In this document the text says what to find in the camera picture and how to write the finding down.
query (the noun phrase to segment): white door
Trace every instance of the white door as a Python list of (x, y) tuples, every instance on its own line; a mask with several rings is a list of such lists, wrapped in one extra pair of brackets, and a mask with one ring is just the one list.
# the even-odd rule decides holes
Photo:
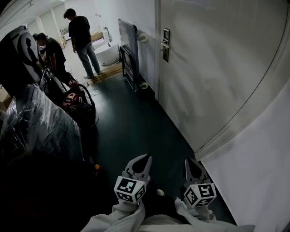
[(194, 151), (239, 111), (267, 72), (285, 27), (285, 0), (161, 0), (159, 102)]

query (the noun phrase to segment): plastic wrap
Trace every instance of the plastic wrap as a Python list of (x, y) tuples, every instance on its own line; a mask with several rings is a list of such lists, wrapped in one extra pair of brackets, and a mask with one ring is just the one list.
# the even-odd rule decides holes
[(0, 139), (7, 164), (27, 157), (43, 162), (51, 158), (54, 162), (83, 162), (78, 125), (35, 84), (26, 86), (22, 97), (12, 100)]

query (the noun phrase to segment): dark green floor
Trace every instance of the dark green floor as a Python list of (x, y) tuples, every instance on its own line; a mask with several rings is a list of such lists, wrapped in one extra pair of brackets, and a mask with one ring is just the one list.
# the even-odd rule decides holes
[[(193, 151), (154, 99), (139, 99), (118, 74), (88, 87), (96, 104), (97, 138), (91, 142), (95, 159), (106, 170), (108, 195), (116, 202), (113, 188), (127, 163), (143, 154), (153, 156), (151, 179), (167, 195), (180, 197), (184, 184), (183, 164)], [(210, 205), (218, 220), (233, 223), (220, 197)]]

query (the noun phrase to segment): door lock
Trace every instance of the door lock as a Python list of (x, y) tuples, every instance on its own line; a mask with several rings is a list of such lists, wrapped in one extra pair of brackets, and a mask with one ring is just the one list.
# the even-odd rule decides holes
[(169, 38), (170, 38), (170, 30), (167, 29), (167, 28), (164, 28), (164, 30), (163, 30), (163, 40), (161, 42), (161, 45), (163, 46), (163, 49), (161, 49), (161, 51), (163, 51), (163, 59), (166, 62), (168, 62), (168, 59), (169, 59), (169, 49), (170, 49)]

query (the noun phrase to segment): white sleeve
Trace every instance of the white sleeve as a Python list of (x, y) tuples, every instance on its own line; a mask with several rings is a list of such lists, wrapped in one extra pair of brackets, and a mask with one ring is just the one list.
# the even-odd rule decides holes
[(145, 217), (143, 203), (140, 205), (128, 204), (119, 200), (114, 205), (110, 215), (99, 214), (91, 217), (82, 232), (136, 232)]
[(198, 232), (253, 232), (255, 226), (237, 227), (227, 222), (217, 221), (213, 212), (206, 206), (188, 210), (185, 203), (179, 198), (175, 200), (176, 212), (183, 216)]

